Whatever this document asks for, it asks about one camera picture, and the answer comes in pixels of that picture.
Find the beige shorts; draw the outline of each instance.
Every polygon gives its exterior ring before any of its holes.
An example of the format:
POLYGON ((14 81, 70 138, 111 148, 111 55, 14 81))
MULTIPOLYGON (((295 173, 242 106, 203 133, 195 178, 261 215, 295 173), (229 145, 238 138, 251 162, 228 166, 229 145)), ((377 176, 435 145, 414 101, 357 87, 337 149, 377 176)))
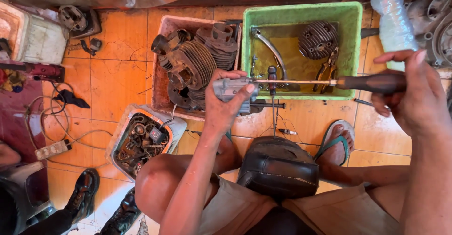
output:
MULTIPOLYGON (((202 212, 200 234, 244 234, 277 206, 263 196, 219 177, 220 188, 202 212)), ((291 210, 318 234, 396 234, 399 223, 366 193, 364 186, 285 200, 291 210)))

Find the black boot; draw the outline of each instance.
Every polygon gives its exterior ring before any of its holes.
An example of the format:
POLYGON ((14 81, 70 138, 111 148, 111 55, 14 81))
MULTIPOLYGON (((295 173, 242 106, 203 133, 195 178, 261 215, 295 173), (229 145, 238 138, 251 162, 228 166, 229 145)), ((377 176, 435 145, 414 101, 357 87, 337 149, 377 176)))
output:
POLYGON ((94 195, 99 189, 99 174, 88 168, 80 174, 74 192, 64 209, 71 212, 72 224, 88 217, 94 212, 94 195))
POLYGON ((124 199, 121 201, 119 208, 112 217, 105 223, 100 231, 101 235, 122 235, 125 234, 133 222, 141 214, 135 204, 135 187, 130 189, 124 199))

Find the carburetor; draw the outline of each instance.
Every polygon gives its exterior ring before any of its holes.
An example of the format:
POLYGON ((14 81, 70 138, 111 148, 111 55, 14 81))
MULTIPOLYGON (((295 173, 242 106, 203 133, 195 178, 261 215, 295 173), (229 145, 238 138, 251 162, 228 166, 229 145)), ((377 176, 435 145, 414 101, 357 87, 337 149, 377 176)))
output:
POLYGON ((256 97, 259 94, 258 83, 253 83, 251 81, 251 78, 241 77, 238 79, 225 78, 216 80, 213 82, 213 92, 218 99, 222 100, 223 102, 229 102, 234 98, 237 92, 247 84, 254 84, 254 91, 251 95, 251 98, 243 102, 242 106, 240 106, 238 113, 250 113, 250 100, 252 102, 256 101, 256 97))

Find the water bottle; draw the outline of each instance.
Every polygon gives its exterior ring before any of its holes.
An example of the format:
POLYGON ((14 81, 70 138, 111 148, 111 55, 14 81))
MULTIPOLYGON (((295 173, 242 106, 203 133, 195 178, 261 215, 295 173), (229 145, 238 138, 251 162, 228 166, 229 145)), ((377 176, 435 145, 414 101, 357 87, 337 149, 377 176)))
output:
MULTIPOLYGON (((370 4, 381 15, 380 39, 385 52, 418 49, 413 24, 408 19, 403 0, 370 0, 370 4)), ((387 67, 405 70, 404 62, 390 61, 387 67)))

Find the oil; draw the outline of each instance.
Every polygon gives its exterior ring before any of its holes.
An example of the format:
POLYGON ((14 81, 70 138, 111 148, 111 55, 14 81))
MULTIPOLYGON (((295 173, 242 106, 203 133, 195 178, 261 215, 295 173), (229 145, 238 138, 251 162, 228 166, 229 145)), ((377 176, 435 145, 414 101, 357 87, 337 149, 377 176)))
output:
MULTIPOLYGON (((262 36, 266 37, 274 47, 278 50, 286 65, 287 78, 289 80, 315 80, 317 72, 319 71, 322 63, 325 63, 328 58, 319 60, 311 60, 304 57, 298 48, 298 36, 302 29, 309 23, 304 24, 278 24, 278 25, 264 25, 258 26, 262 36)), ((338 23, 331 23, 338 29, 338 23)), ((262 79, 268 77, 267 69, 270 65, 278 66, 276 58, 271 50, 260 40, 254 36, 251 39, 251 58, 253 61, 253 54, 256 54, 258 58, 254 67, 254 75, 258 76, 263 74, 262 79)), ((327 78, 328 71, 325 71, 324 76, 327 78)), ((281 79, 281 70, 277 71, 278 79, 281 79)), ((313 92, 313 84, 299 84, 301 94, 320 94, 320 87, 317 92, 313 92)), ((289 92, 286 88, 279 88, 278 91, 289 92)))

